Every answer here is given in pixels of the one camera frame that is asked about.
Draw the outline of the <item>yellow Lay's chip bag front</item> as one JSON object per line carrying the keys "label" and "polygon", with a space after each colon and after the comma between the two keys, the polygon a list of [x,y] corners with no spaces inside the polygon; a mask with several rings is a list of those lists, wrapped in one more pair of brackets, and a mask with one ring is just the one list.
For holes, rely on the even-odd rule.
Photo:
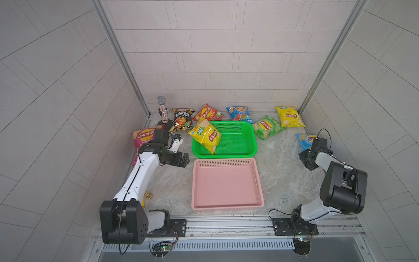
{"label": "yellow Lay's chip bag front", "polygon": [[219,131],[205,118],[201,118],[188,134],[212,155],[215,153],[222,137]]}

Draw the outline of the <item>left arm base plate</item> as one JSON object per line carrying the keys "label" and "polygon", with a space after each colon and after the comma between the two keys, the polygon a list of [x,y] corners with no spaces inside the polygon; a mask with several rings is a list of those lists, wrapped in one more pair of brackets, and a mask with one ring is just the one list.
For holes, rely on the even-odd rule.
{"label": "left arm base plate", "polygon": [[186,219],[172,219],[168,210],[152,210],[147,213],[148,236],[151,238],[185,237]]}

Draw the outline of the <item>green Lay's chip bag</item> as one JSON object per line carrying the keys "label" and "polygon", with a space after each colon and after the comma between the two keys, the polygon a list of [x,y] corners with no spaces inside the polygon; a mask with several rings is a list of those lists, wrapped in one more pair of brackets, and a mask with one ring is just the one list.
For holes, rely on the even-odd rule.
{"label": "green Lay's chip bag", "polygon": [[255,135],[262,140],[266,140],[282,131],[286,128],[282,127],[281,124],[270,116],[265,116],[262,120],[252,124]]}

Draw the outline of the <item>light blue Lay's chip bag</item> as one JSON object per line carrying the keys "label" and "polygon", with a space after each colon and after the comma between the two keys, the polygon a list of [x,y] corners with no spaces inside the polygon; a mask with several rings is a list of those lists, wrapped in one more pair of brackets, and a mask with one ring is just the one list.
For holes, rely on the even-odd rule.
{"label": "light blue Lay's chip bag", "polygon": [[296,137],[302,148],[302,151],[305,151],[311,149],[314,139],[318,136],[313,134],[296,134]]}

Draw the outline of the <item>yellow lay's chip bag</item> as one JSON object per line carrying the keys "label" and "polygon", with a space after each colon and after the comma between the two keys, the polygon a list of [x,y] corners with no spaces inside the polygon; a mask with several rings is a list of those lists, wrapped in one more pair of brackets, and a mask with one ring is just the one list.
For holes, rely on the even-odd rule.
{"label": "yellow lay's chip bag", "polygon": [[212,155],[215,153],[222,137],[219,131],[205,118],[201,118],[188,134]]}
{"label": "yellow lay's chip bag", "polygon": [[282,127],[305,127],[300,114],[295,106],[278,106],[276,107],[280,117]]}

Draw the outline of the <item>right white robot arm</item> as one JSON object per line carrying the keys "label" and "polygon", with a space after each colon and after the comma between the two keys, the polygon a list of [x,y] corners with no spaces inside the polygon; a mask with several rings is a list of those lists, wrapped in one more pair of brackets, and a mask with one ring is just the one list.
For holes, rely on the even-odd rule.
{"label": "right white robot arm", "polygon": [[299,154],[304,166],[325,172],[319,196],[291,213],[292,223],[319,223],[333,215],[359,214],[366,201],[368,175],[337,159],[332,153],[307,149]]}

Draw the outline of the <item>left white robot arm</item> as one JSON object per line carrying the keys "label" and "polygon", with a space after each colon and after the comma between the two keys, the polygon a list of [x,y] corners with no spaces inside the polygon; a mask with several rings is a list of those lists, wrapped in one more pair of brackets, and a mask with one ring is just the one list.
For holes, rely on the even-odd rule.
{"label": "left white robot arm", "polygon": [[185,168],[189,155],[179,151],[183,139],[157,129],[149,142],[137,150],[136,164],[125,184],[113,200],[104,201],[99,209],[101,235],[108,245],[139,245],[154,231],[170,232],[167,210],[145,212],[143,199],[146,188],[162,165]]}

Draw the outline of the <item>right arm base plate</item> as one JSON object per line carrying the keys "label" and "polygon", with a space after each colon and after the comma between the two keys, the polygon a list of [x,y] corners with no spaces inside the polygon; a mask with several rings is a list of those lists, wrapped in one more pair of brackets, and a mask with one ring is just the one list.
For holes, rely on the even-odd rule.
{"label": "right arm base plate", "polygon": [[[289,217],[278,217],[273,218],[271,212],[276,211]],[[268,217],[271,219],[273,224],[273,230],[275,236],[310,236],[314,237],[319,234],[317,226],[315,224],[305,221],[301,217],[300,209],[293,209],[291,214],[286,214],[277,209],[271,209],[268,212]]]}

